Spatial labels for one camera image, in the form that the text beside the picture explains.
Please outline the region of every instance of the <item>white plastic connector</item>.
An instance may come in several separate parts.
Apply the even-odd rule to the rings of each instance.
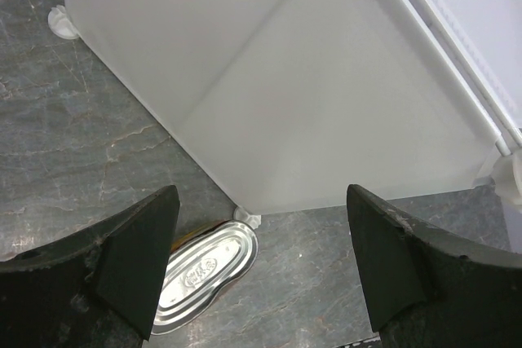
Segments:
[[[522,150],[510,156],[501,156],[493,167],[491,177],[495,181],[495,193],[522,212]]]
[[[261,215],[252,215],[245,211],[243,207],[237,207],[234,211],[234,220],[245,222],[254,230],[261,225]]]
[[[80,37],[64,6],[52,7],[47,16],[47,23],[52,32],[60,38],[74,40]]]

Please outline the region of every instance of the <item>silver metal tray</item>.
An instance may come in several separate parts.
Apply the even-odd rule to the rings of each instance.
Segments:
[[[236,220],[184,241],[169,258],[152,334],[172,332],[196,318],[252,267],[257,253],[254,231]]]

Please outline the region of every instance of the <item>white plastic cabinet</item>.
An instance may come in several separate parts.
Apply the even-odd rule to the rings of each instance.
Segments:
[[[407,0],[65,0],[82,39],[256,214],[474,187],[500,129]]]

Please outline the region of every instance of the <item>oval foil tray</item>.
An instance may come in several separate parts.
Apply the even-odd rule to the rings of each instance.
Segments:
[[[257,236],[237,220],[184,240],[169,258],[152,334],[172,332],[199,316],[223,287],[252,267],[257,254]]]

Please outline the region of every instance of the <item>marble floor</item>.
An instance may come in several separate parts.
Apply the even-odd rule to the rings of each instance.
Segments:
[[[0,0],[0,254],[57,240],[175,184],[177,234],[235,205],[82,41],[46,25],[64,0]],[[395,200],[509,249],[490,186]],[[202,316],[147,347],[333,348],[372,336],[344,207],[263,217],[252,270]]]

